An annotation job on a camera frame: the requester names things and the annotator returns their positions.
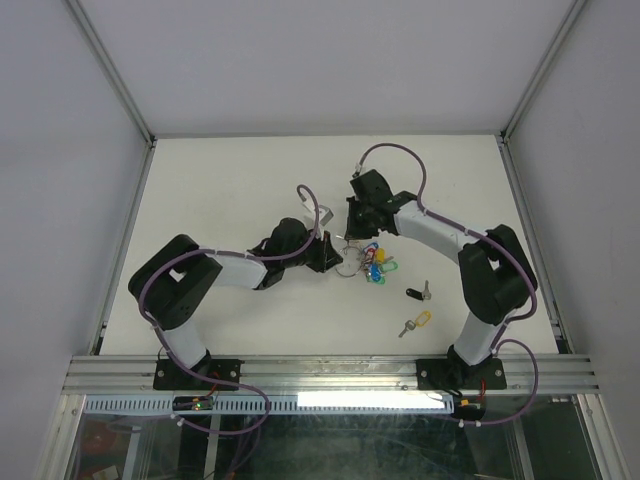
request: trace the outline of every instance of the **white tabletop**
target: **white tabletop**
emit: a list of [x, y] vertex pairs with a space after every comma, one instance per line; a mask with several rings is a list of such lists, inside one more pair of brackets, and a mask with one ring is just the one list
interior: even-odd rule
[[[158, 351], [158, 340], [139, 316], [127, 282], [179, 233], [212, 248], [252, 248], [281, 218], [303, 218], [295, 187], [305, 183], [335, 214], [327, 229], [342, 235], [345, 198], [353, 195], [349, 180], [356, 161], [381, 141], [402, 143], [422, 156], [429, 175], [425, 203], [430, 208], [470, 227], [504, 223], [525, 244], [492, 136], [160, 140], [101, 353]], [[379, 149], [366, 166], [382, 173], [394, 192], [418, 189], [420, 170], [404, 152]], [[212, 288], [195, 313], [205, 345], [214, 355], [446, 352], [468, 312], [458, 267], [407, 238], [382, 234], [379, 243], [399, 264], [397, 271], [387, 274], [384, 285], [367, 283], [363, 275], [345, 279], [335, 271], [318, 274], [298, 267], [287, 270], [279, 284], [265, 291]], [[420, 290], [427, 279], [433, 294], [430, 301], [405, 295], [408, 287]], [[513, 324], [506, 337], [526, 342], [537, 353], [556, 353], [541, 295], [538, 300], [538, 313]], [[432, 320], [399, 339], [405, 321], [425, 309]]]

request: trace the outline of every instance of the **metal bracket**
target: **metal bracket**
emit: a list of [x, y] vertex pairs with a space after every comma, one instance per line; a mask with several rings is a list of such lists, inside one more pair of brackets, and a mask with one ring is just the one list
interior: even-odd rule
[[[430, 372], [441, 372], [450, 368], [451, 363], [446, 358], [426, 358], [416, 360], [416, 379], [418, 380], [418, 390], [440, 390], [443, 385], [431, 382]], [[467, 378], [462, 386], [457, 390], [481, 390], [482, 380], [485, 381], [486, 390], [506, 390], [507, 379], [504, 374], [504, 366], [499, 358], [492, 358], [484, 365], [480, 366], [473, 374]]]
[[[238, 383], [241, 365], [242, 361], [237, 358], [212, 358], [204, 371], [209, 372], [209, 376], [215, 376], [220, 380]], [[202, 382], [185, 374], [172, 360], [158, 360], [156, 364], [156, 372], [153, 377], [154, 390], [209, 390], [211, 387], [211, 383]], [[238, 390], [238, 387], [218, 385], [217, 390], [235, 391]]]

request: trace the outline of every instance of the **aluminum frame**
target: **aluminum frame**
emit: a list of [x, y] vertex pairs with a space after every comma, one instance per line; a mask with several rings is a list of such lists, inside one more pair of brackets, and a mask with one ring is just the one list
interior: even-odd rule
[[[303, 390], [417, 390], [415, 360], [418, 358], [445, 356], [240, 357], [244, 362], [241, 380], [271, 395]], [[533, 367], [529, 356], [502, 355], [500, 358], [507, 389], [489, 390], [487, 395], [528, 395], [533, 386]], [[599, 393], [588, 356], [540, 354], [536, 359], [540, 370], [540, 395]], [[157, 357], [153, 355], [74, 357], [63, 394], [154, 394], [156, 361]], [[191, 395], [201, 392], [179, 393]], [[466, 390], [462, 393], [473, 395], [477, 391]]]
[[86, 395], [62, 395], [53, 424], [49, 428], [46, 448], [43, 452], [35, 478], [37, 480], [61, 480], [65, 478], [69, 462], [73, 457], [76, 435]]

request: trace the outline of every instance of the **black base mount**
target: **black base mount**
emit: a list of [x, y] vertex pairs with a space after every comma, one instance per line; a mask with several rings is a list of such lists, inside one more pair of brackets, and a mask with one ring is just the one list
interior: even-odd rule
[[418, 390], [443, 390], [454, 396], [460, 396], [460, 390], [506, 390], [507, 380], [502, 361], [489, 357], [478, 365], [461, 365], [449, 349], [447, 358], [428, 358], [416, 360], [416, 378]]
[[[211, 358], [209, 356], [202, 359], [193, 371], [211, 378], [226, 380], [227, 382], [238, 383], [240, 381], [242, 361], [229, 358]], [[153, 389], [159, 391], [168, 390], [211, 390], [213, 384], [203, 382], [191, 375], [183, 372], [171, 359], [158, 360], [156, 372], [153, 377]], [[235, 391], [238, 387], [218, 385], [216, 391]]]

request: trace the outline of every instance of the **key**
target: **key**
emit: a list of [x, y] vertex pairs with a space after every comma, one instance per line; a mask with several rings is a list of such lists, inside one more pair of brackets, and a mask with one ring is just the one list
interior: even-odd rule
[[404, 324], [404, 330], [402, 332], [400, 332], [400, 335], [398, 335], [398, 338], [402, 338], [404, 336], [405, 333], [410, 332], [412, 330], [416, 329], [416, 324], [413, 320], [407, 320], [406, 323]]
[[423, 300], [431, 300], [431, 292], [429, 291], [429, 280], [424, 282], [424, 290], [422, 291]]

